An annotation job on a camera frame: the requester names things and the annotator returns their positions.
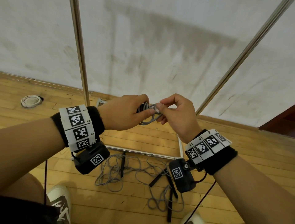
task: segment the coiled gray rope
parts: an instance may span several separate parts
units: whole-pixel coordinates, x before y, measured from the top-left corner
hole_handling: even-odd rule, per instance
[[[144,111],[144,110],[147,110],[147,109],[156,109],[156,104],[152,104],[152,105],[149,105],[147,102],[143,103],[142,105],[140,105],[140,107],[137,109],[137,113],[141,112],[141,111]],[[152,119],[150,121],[142,121],[139,123],[139,125],[147,125],[147,124],[150,124],[154,121],[156,121],[158,118],[160,118],[163,114],[161,114],[160,112],[157,112],[155,113],[153,116],[152,116]]]
[[[119,192],[123,189],[123,178],[121,178],[120,174],[121,174],[121,163],[119,163],[119,161],[122,160],[122,158],[125,157],[125,167],[124,167],[124,176],[130,172],[133,172],[135,171],[135,178],[138,180],[138,182],[144,184],[144,185],[148,185],[149,187],[149,190],[150,190],[150,194],[151,194],[151,197],[147,200],[147,206],[150,208],[150,209],[155,209],[155,208],[158,208],[160,211],[164,212],[167,210],[168,208],[168,202],[170,201],[167,197],[166,197],[166,193],[167,191],[169,190],[170,188],[170,185],[168,184],[164,189],[163,191],[161,192],[160,194],[160,198],[157,199],[154,197],[153,193],[152,193],[152,189],[151,187],[149,186],[148,183],[145,183],[145,182],[142,182],[141,180],[139,180],[137,178],[137,174],[139,172],[144,172],[144,173],[147,173],[148,175],[152,176],[152,177],[156,177],[158,174],[160,174],[165,168],[167,168],[167,164],[165,164],[164,162],[160,161],[163,165],[165,165],[165,168],[162,169],[161,167],[159,166],[156,166],[156,165],[152,165],[151,163],[149,163],[148,159],[149,157],[147,158],[146,162],[147,164],[149,165],[148,167],[142,169],[141,168],[141,161],[139,160],[138,157],[136,156],[130,156],[130,155],[122,155],[122,154],[114,154],[114,155],[111,155],[109,156],[101,165],[101,173],[100,175],[98,176],[98,178],[96,179],[95,181],[95,185],[97,186],[106,186],[109,191],[111,192]],[[115,165],[110,165],[110,159],[111,158],[116,158],[116,163]],[[138,164],[139,164],[139,167],[138,168],[133,168],[133,167],[130,167],[129,166],[129,160],[128,158],[136,158],[138,160]],[[109,168],[109,171],[104,173],[105,172],[105,168],[108,167]],[[147,170],[148,169],[154,169],[155,173],[156,174],[153,174],[153,173],[149,173]],[[109,184],[111,183],[117,183],[117,182],[120,182],[121,183],[121,187],[119,190],[113,190],[110,188]],[[183,196],[181,194],[181,200],[182,200],[182,208],[180,210],[173,210],[174,212],[181,212],[183,209],[184,209],[184,200],[183,200]],[[150,205],[150,202],[151,201],[154,201],[155,202],[155,206],[151,206]],[[161,202],[164,202],[165,203],[165,208],[161,208],[160,207],[160,203]]]

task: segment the person's left hand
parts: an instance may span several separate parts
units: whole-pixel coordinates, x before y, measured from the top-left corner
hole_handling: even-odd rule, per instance
[[[152,116],[155,110],[148,109],[136,113],[144,102],[150,102],[147,95],[124,95],[99,106],[98,112],[106,130],[127,130],[135,127],[146,118]]]

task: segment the white shoelace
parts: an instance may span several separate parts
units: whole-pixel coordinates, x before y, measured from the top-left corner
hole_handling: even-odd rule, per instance
[[[60,213],[59,213],[59,217],[58,217],[57,221],[65,220],[64,215],[66,214],[67,219],[68,219],[68,221],[69,221],[69,224],[71,224],[70,215],[69,215],[69,211],[68,211],[69,208],[65,208],[65,209],[62,211],[63,206],[64,206],[65,204],[61,205],[60,203],[61,203],[61,201],[58,201],[58,202],[56,202],[56,203],[54,203],[54,204],[52,205],[52,206],[55,206],[55,207],[60,207]]]

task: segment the black shorts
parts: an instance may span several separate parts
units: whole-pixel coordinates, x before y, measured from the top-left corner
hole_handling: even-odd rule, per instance
[[[0,196],[0,204],[9,223],[56,224],[59,217],[59,208],[37,202]]]

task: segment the baseboard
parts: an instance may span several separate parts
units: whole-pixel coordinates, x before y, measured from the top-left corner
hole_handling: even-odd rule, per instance
[[[238,124],[238,123],[234,123],[234,122],[231,122],[231,121],[225,121],[225,120],[221,120],[221,119],[218,119],[218,118],[207,117],[207,116],[204,116],[204,115],[197,115],[197,119],[212,122],[212,123],[218,123],[218,124],[221,124],[221,125],[246,129],[246,130],[250,130],[250,131],[256,131],[256,132],[258,131],[258,128],[255,128],[255,127],[252,127],[252,126],[248,126],[248,125],[244,125],[244,124]]]
[[[45,82],[42,80],[22,77],[22,76],[13,75],[13,74],[5,73],[5,72],[0,72],[0,79],[10,79],[10,80],[16,80],[16,81],[22,81],[22,82],[29,82],[32,84],[46,86],[46,87],[50,87],[53,89],[59,89],[59,90],[65,90],[65,91],[83,94],[83,90],[79,89],[79,88],[74,88],[71,86],[56,84],[56,83],[52,83],[52,82]],[[94,97],[100,97],[105,100],[111,100],[111,99],[114,99],[117,97],[117,96],[104,94],[104,93],[100,93],[100,92],[95,92],[95,91],[89,91],[89,95],[94,96]]]

